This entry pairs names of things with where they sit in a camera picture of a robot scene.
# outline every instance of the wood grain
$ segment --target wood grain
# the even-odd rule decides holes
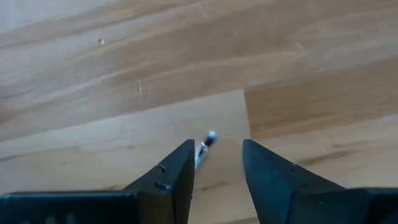
[[[3,0],[0,192],[120,189],[221,139],[190,223],[257,223],[241,143],[346,187],[398,186],[392,0]]]

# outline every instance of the light wood plank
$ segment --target light wood plank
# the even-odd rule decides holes
[[[252,218],[241,163],[241,139],[249,137],[244,104],[237,90],[0,142],[0,191],[121,189],[213,128],[222,138],[195,177],[191,223]]]
[[[397,187],[397,115],[259,143],[345,187]]]
[[[395,114],[397,70],[393,58],[248,88],[252,137],[272,138]]]

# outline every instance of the wooden floor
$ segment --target wooden floor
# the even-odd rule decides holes
[[[120,189],[220,140],[190,224],[256,223],[252,138],[345,187],[398,186],[398,2],[2,0],[0,192]]]

